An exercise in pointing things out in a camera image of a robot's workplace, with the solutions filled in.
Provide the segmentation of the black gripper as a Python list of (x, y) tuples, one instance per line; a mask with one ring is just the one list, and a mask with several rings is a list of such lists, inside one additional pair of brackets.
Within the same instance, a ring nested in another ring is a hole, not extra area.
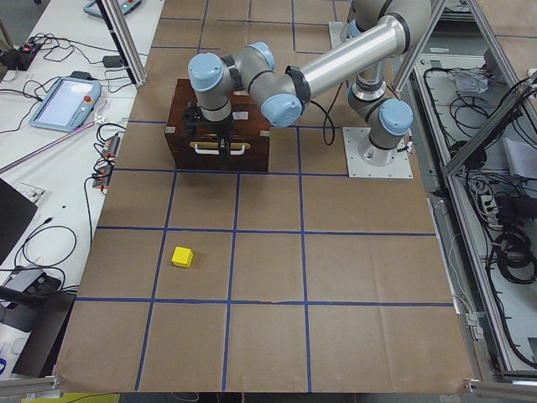
[(208, 133), (215, 134), (218, 142), (219, 155), (224, 158), (231, 158), (230, 133), (233, 127), (233, 117), (229, 115), (221, 121), (212, 122), (205, 118), (201, 108), (196, 102), (188, 101), (186, 110), (182, 114), (183, 128), (190, 136), (198, 134), (200, 129), (206, 129)]

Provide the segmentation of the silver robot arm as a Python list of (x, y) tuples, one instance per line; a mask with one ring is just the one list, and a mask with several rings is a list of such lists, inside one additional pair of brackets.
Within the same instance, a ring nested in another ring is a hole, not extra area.
[(278, 128), (295, 123), (319, 95), (355, 76), (353, 109), (383, 98), (386, 83), (374, 73), (390, 56), (403, 55), (423, 38), (431, 20), (428, 1), (352, 1), (348, 36), (341, 44), (301, 67), (274, 70), (274, 55), (264, 42), (219, 56), (195, 55), (188, 77), (201, 112), (201, 125), (216, 135), (216, 155), (230, 159), (234, 91), (244, 90), (268, 122)]

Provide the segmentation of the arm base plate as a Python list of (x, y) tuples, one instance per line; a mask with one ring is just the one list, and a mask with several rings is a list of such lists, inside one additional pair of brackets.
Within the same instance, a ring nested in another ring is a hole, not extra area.
[(399, 152), (404, 146), (402, 138), (391, 150), (378, 149), (369, 138), (370, 128), (344, 127), (345, 154), (348, 176), (353, 179), (411, 180), (409, 156), (406, 151)]
[(331, 48), (335, 49), (353, 38), (352, 28), (347, 22), (328, 23)]

